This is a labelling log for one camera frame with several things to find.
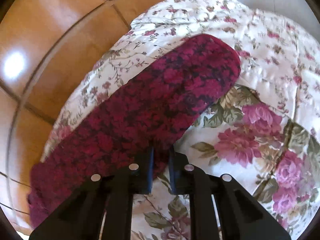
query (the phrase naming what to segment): small floral print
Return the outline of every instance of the small floral print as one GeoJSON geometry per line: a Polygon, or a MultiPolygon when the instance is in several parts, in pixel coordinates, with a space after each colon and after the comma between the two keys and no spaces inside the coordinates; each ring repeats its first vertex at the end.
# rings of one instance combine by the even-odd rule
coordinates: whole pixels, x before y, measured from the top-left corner
{"type": "Polygon", "coordinates": [[[213,6],[207,6],[206,9],[208,10],[208,12],[213,12],[214,11],[214,7],[213,6]]]}
{"type": "Polygon", "coordinates": [[[276,53],[276,54],[284,54],[284,50],[282,49],[282,47],[278,46],[278,45],[274,45],[273,46],[273,51],[276,53]]]}
{"type": "Polygon", "coordinates": [[[276,180],[280,187],[291,188],[300,181],[302,159],[294,152],[286,151],[276,170],[276,180]]]}
{"type": "Polygon", "coordinates": [[[109,89],[110,86],[111,86],[111,83],[110,83],[109,81],[105,82],[105,83],[102,85],[102,87],[103,87],[104,89],[109,89]]]}
{"type": "Polygon", "coordinates": [[[98,93],[97,94],[97,105],[100,105],[103,101],[107,100],[109,98],[109,93],[108,91],[98,93]]]}
{"type": "Polygon", "coordinates": [[[280,65],[279,61],[275,57],[271,57],[271,59],[274,64],[276,64],[277,66],[280,65]]]}
{"type": "Polygon", "coordinates": [[[235,33],[236,32],[235,28],[231,28],[231,27],[226,27],[226,28],[223,28],[222,30],[226,33],[235,33]]]}
{"type": "Polygon", "coordinates": [[[273,210],[278,214],[286,213],[289,209],[297,204],[297,192],[293,188],[280,187],[276,193],[272,195],[274,201],[273,210]]]}
{"type": "Polygon", "coordinates": [[[231,18],[230,16],[226,16],[225,19],[224,19],[224,21],[225,21],[226,23],[236,23],[236,22],[237,22],[236,19],[231,18]]]}
{"type": "Polygon", "coordinates": [[[71,133],[71,127],[69,125],[59,125],[56,130],[52,130],[49,138],[52,140],[62,141],[65,137],[67,137],[71,133]]]}
{"type": "Polygon", "coordinates": [[[176,13],[178,11],[177,9],[174,9],[172,5],[168,6],[166,10],[172,13],[176,13]]]}
{"type": "Polygon", "coordinates": [[[302,78],[300,76],[294,76],[293,81],[299,85],[302,82],[302,78]]]}
{"type": "Polygon", "coordinates": [[[306,51],[306,54],[305,54],[305,56],[304,57],[306,57],[308,60],[315,60],[315,58],[313,57],[313,56],[311,56],[310,54],[309,54],[309,52],[307,52],[306,51]]]}
{"type": "Polygon", "coordinates": [[[218,138],[220,141],[214,146],[218,157],[225,158],[232,164],[239,163],[246,168],[248,163],[252,164],[253,157],[261,157],[259,143],[254,140],[253,135],[231,131],[229,128],[224,133],[219,133],[218,138]]]}
{"type": "Polygon", "coordinates": [[[151,35],[155,35],[157,36],[158,33],[156,33],[156,30],[152,30],[152,31],[146,31],[143,36],[151,36],[151,35]]]}
{"type": "Polygon", "coordinates": [[[98,92],[98,87],[93,87],[91,90],[90,90],[90,94],[92,94],[92,95],[96,95],[97,94],[97,92],[98,92]]]}
{"type": "Polygon", "coordinates": [[[134,31],[127,32],[126,36],[132,36],[134,34],[134,31]]]}
{"type": "Polygon", "coordinates": [[[176,33],[176,28],[171,28],[170,29],[170,35],[171,36],[174,36],[174,35],[176,35],[177,33],[176,33]]]}
{"type": "Polygon", "coordinates": [[[156,15],[158,12],[161,12],[162,10],[158,10],[158,11],[153,11],[152,15],[156,15]]]}
{"type": "Polygon", "coordinates": [[[286,27],[287,27],[287,30],[290,30],[290,31],[294,31],[296,29],[294,26],[290,25],[289,23],[287,23],[286,27]]]}
{"type": "Polygon", "coordinates": [[[237,54],[241,57],[251,57],[251,54],[247,51],[244,51],[244,50],[236,50],[237,54]]]}
{"type": "Polygon", "coordinates": [[[268,37],[279,39],[280,35],[278,33],[272,32],[271,30],[268,29],[268,37]]]}
{"type": "Polygon", "coordinates": [[[181,1],[185,1],[185,0],[173,0],[175,3],[181,2],[181,1]]]}

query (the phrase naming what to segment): white rivet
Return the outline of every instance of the white rivet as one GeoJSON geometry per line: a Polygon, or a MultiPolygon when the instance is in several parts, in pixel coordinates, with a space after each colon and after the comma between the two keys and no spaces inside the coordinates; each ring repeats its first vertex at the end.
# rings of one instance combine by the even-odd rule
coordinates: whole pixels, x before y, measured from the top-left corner
{"type": "Polygon", "coordinates": [[[187,164],[186,166],[184,166],[184,169],[185,169],[186,171],[193,171],[195,168],[194,168],[193,165],[187,164]]]}
{"type": "Polygon", "coordinates": [[[93,174],[91,176],[92,181],[99,181],[101,179],[101,176],[99,174],[93,174]]]}
{"type": "Polygon", "coordinates": [[[232,177],[229,174],[223,174],[222,179],[226,182],[229,182],[232,180],[232,177]]]}
{"type": "Polygon", "coordinates": [[[136,171],[139,168],[139,165],[137,163],[131,163],[129,165],[129,169],[132,171],[136,171]]]}

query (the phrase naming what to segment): pink rose print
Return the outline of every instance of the pink rose print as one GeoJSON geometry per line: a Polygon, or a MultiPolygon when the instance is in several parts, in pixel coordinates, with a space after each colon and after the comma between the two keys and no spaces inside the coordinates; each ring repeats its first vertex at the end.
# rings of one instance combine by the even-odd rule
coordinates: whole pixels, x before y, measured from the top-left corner
{"type": "Polygon", "coordinates": [[[156,30],[153,30],[153,31],[146,31],[143,36],[151,36],[151,35],[154,35],[156,34],[156,30]]]}
{"type": "Polygon", "coordinates": [[[293,77],[293,81],[294,81],[297,85],[299,85],[299,84],[302,82],[302,78],[299,77],[299,76],[294,76],[294,77],[293,77]]]}
{"type": "Polygon", "coordinates": [[[287,228],[288,228],[288,226],[289,226],[289,223],[288,223],[287,220],[288,220],[287,218],[286,218],[286,219],[283,219],[282,217],[280,217],[280,218],[278,219],[278,223],[279,223],[285,230],[287,230],[287,228]]]}
{"type": "Polygon", "coordinates": [[[306,54],[305,54],[304,57],[306,57],[308,60],[315,60],[315,58],[314,58],[313,56],[311,56],[311,55],[309,54],[309,52],[307,52],[307,51],[306,51],[306,54]]]}
{"type": "Polygon", "coordinates": [[[316,137],[317,135],[316,129],[314,127],[310,130],[310,133],[313,137],[316,137]]]}
{"type": "Polygon", "coordinates": [[[297,194],[301,202],[309,199],[316,182],[311,172],[311,160],[307,154],[303,156],[303,166],[301,168],[301,179],[297,183],[297,194]]]}
{"type": "Polygon", "coordinates": [[[244,50],[236,50],[237,54],[241,57],[251,57],[251,54],[244,50]]]}
{"type": "Polygon", "coordinates": [[[107,100],[109,98],[108,91],[98,93],[97,95],[97,104],[100,105],[103,101],[107,100]]]}
{"type": "Polygon", "coordinates": [[[276,170],[276,180],[280,187],[295,187],[301,178],[302,159],[294,152],[286,151],[276,170]]]}
{"type": "Polygon", "coordinates": [[[224,133],[219,133],[218,138],[220,141],[214,146],[218,157],[225,158],[232,164],[239,163],[246,168],[248,163],[252,163],[253,157],[261,157],[259,143],[254,140],[253,135],[231,131],[229,128],[224,133]]]}
{"type": "Polygon", "coordinates": [[[226,23],[236,23],[236,22],[237,22],[236,19],[231,18],[230,16],[226,16],[226,18],[224,19],[224,21],[225,21],[226,23]]]}
{"type": "Polygon", "coordinates": [[[172,36],[174,36],[174,35],[176,35],[177,33],[176,33],[176,28],[171,28],[170,29],[170,35],[172,35],[172,36]]]}
{"type": "Polygon", "coordinates": [[[69,125],[64,126],[60,124],[56,130],[51,131],[49,138],[52,140],[61,141],[65,137],[67,137],[70,133],[71,133],[71,127],[69,125]]]}
{"type": "Polygon", "coordinates": [[[132,34],[134,34],[134,31],[129,31],[129,32],[126,34],[126,36],[130,36],[130,35],[132,35],[132,34]]]}
{"type": "Polygon", "coordinates": [[[268,30],[268,37],[279,39],[280,35],[278,33],[273,33],[272,31],[268,30]]]}
{"type": "Polygon", "coordinates": [[[191,238],[191,219],[183,216],[180,218],[172,218],[170,221],[171,227],[164,229],[161,233],[162,240],[179,240],[181,236],[185,239],[191,238]]]}
{"type": "Polygon", "coordinates": [[[110,83],[109,81],[105,82],[105,83],[102,85],[102,87],[103,87],[104,89],[108,89],[110,86],[111,86],[111,83],[110,83]]]}
{"type": "Polygon", "coordinates": [[[249,125],[250,129],[263,135],[279,135],[282,117],[272,112],[264,103],[243,106],[242,112],[242,122],[249,125]]]}
{"type": "Polygon", "coordinates": [[[177,9],[174,9],[172,5],[168,6],[168,7],[166,8],[166,10],[167,10],[168,12],[172,12],[172,13],[176,13],[176,12],[178,11],[177,9]]]}
{"type": "Polygon", "coordinates": [[[293,187],[280,187],[278,191],[272,195],[272,199],[275,202],[273,204],[273,210],[279,214],[286,213],[297,204],[297,192],[293,187]]]}
{"type": "Polygon", "coordinates": [[[287,30],[294,31],[296,28],[289,23],[287,23],[287,30]]]}

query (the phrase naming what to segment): bed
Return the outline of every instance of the bed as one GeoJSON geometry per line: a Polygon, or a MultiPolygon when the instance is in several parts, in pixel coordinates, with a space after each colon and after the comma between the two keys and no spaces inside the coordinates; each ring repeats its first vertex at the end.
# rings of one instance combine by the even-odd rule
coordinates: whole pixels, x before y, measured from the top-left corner
{"type": "MultiPolygon", "coordinates": [[[[207,33],[241,60],[236,85],[174,147],[206,173],[231,174],[298,239],[320,206],[320,45],[290,19],[237,0],[165,0],[145,11],[63,106],[42,162],[100,103],[191,36],[207,33]]],[[[190,239],[189,199],[168,170],[137,195],[132,240],[190,239]]]]}

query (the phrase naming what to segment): green leaf print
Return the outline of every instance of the green leaf print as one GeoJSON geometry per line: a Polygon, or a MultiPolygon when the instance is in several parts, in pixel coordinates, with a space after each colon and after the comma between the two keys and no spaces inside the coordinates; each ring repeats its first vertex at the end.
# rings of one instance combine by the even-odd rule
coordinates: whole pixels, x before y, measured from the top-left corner
{"type": "Polygon", "coordinates": [[[209,158],[216,155],[217,151],[214,149],[213,145],[206,142],[198,142],[191,146],[193,149],[203,152],[199,158],[209,158]]]}
{"type": "Polygon", "coordinates": [[[209,166],[213,166],[218,164],[221,161],[221,158],[219,158],[217,155],[212,157],[209,161],[209,166]]]}
{"type": "Polygon", "coordinates": [[[201,123],[201,115],[197,118],[197,120],[193,122],[192,126],[198,127],[200,123],[201,123]]]}
{"type": "Polygon", "coordinates": [[[236,106],[253,105],[259,103],[259,100],[244,86],[237,89],[236,106]]]}
{"type": "Polygon", "coordinates": [[[265,180],[253,193],[253,197],[261,203],[270,203],[272,201],[273,193],[278,189],[279,185],[275,179],[265,180]]]}
{"type": "Polygon", "coordinates": [[[159,240],[154,234],[151,234],[153,240],[159,240]]]}
{"type": "Polygon", "coordinates": [[[164,229],[170,227],[171,224],[162,215],[156,212],[150,212],[144,214],[144,219],[149,224],[149,226],[158,229],[164,229]]]}
{"type": "Polygon", "coordinates": [[[220,126],[223,122],[223,108],[217,103],[211,107],[211,110],[214,112],[214,115],[208,119],[206,116],[203,119],[203,127],[216,128],[220,126]]]}
{"type": "Polygon", "coordinates": [[[135,235],[135,237],[139,240],[152,240],[149,237],[144,237],[144,235],[139,231],[139,233],[132,231],[132,233],[135,235]]]}
{"type": "Polygon", "coordinates": [[[313,136],[310,136],[310,140],[309,140],[309,146],[308,146],[308,150],[307,153],[310,154],[316,154],[318,155],[320,152],[320,145],[318,144],[318,142],[316,141],[316,139],[313,136]]]}
{"type": "Polygon", "coordinates": [[[233,125],[236,121],[241,120],[242,117],[243,113],[239,108],[232,106],[224,109],[223,120],[229,125],[233,125]]]}
{"type": "Polygon", "coordinates": [[[310,202],[314,202],[316,200],[316,198],[318,197],[319,192],[317,188],[314,188],[311,192],[311,198],[310,198],[310,202]]]}
{"type": "Polygon", "coordinates": [[[187,208],[181,202],[179,196],[176,196],[169,204],[168,204],[169,214],[172,218],[180,218],[188,215],[187,208]]]}
{"type": "Polygon", "coordinates": [[[299,153],[303,147],[307,145],[309,141],[309,133],[302,128],[300,125],[294,123],[289,142],[289,148],[294,149],[295,152],[299,153]]]}
{"type": "Polygon", "coordinates": [[[172,194],[171,187],[170,187],[170,181],[168,180],[168,178],[163,173],[161,173],[158,176],[158,178],[161,181],[161,183],[167,187],[169,194],[172,194]]]}

